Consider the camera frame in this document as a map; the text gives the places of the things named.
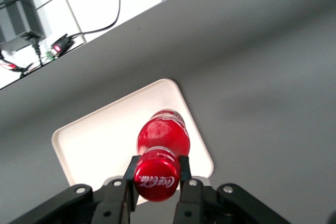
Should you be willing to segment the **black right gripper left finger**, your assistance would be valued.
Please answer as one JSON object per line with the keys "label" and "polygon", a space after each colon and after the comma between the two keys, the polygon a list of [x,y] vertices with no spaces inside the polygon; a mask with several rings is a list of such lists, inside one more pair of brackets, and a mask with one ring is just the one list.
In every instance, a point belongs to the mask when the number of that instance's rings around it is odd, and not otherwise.
{"label": "black right gripper left finger", "polygon": [[130,223],[130,214],[135,211],[139,198],[134,185],[134,171],[139,159],[139,156],[133,156],[123,177],[108,182],[92,223]]}

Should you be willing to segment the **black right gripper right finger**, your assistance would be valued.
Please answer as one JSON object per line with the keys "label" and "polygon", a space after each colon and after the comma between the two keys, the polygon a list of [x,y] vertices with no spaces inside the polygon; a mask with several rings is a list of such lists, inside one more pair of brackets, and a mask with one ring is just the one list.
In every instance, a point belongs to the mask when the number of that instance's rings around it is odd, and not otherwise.
{"label": "black right gripper right finger", "polygon": [[180,156],[180,198],[176,205],[174,223],[206,223],[203,199],[208,179],[192,176],[188,156]]}

